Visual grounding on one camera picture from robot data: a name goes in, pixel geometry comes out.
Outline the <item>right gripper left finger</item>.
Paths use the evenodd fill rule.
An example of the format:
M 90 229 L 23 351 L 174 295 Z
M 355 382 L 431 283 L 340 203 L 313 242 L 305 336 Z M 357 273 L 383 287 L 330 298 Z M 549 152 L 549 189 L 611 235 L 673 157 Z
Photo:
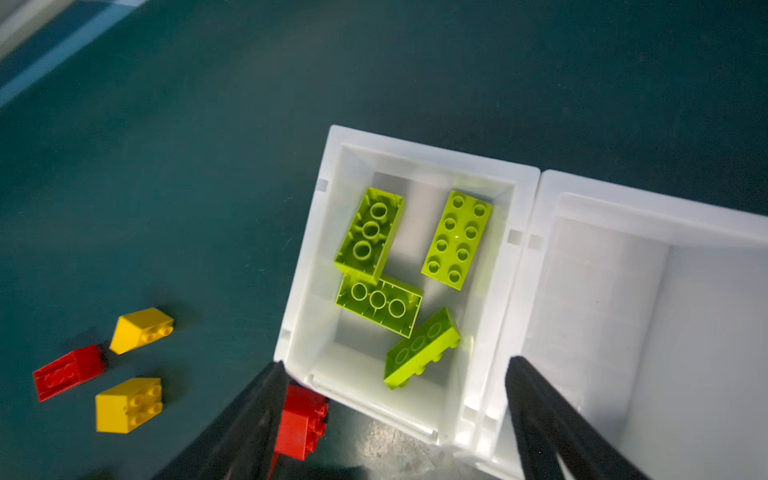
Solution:
M 157 479 L 267 479 L 289 385 L 267 365 Z

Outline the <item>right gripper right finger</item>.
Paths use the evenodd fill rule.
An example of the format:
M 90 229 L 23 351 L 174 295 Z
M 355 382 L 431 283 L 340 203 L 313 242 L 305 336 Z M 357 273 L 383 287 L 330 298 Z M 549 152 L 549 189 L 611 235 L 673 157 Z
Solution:
M 526 479 L 644 479 L 646 475 L 599 434 L 524 357 L 505 375 L 511 416 Z

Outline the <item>green brick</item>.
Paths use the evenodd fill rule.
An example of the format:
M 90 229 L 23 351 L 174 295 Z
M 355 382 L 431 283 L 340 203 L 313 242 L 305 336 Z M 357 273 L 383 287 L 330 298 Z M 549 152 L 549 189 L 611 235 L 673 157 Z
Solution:
M 467 280 L 492 211 L 491 204 L 452 190 L 421 273 L 460 291 Z
M 444 307 L 418 326 L 410 338 L 393 346 L 386 355 L 384 383 L 391 389 L 403 388 L 414 375 L 424 373 L 430 362 L 438 362 L 448 349 L 461 343 L 461 335 L 451 309 Z
M 368 188 L 336 255 L 336 267 L 364 282 L 377 283 L 404 212 L 402 196 Z
M 424 292 L 382 274 L 376 283 L 344 274 L 336 305 L 404 338 L 410 338 Z

